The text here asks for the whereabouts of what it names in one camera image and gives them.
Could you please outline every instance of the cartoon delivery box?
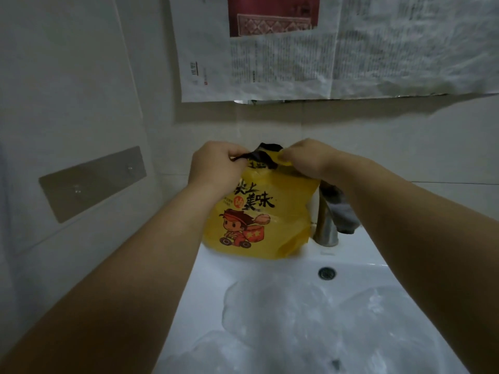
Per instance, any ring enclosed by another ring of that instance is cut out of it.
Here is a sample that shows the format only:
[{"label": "cartoon delivery box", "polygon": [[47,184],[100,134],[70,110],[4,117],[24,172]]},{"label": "cartoon delivery box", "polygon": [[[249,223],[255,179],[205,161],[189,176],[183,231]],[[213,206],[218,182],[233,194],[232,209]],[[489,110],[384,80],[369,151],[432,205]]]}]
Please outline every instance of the cartoon delivery box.
[{"label": "cartoon delivery box", "polygon": [[219,216],[224,217],[224,228],[227,230],[224,237],[220,238],[220,242],[223,245],[234,245],[242,248],[250,248],[251,243],[262,241],[264,239],[263,225],[269,224],[271,221],[271,217],[266,214],[260,214],[253,219],[244,211],[236,211],[231,208]]}]

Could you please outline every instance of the newspaper photo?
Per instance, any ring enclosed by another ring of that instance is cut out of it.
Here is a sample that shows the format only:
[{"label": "newspaper photo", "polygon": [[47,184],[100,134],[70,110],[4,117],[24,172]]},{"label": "newspaper photo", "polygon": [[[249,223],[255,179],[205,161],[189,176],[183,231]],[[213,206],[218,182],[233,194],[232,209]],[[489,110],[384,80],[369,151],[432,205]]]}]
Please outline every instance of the newspaper photo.
[{"label": "newspaper photo", "polygon": [[170,4],[183,102],[499,90],[499,0]]}]

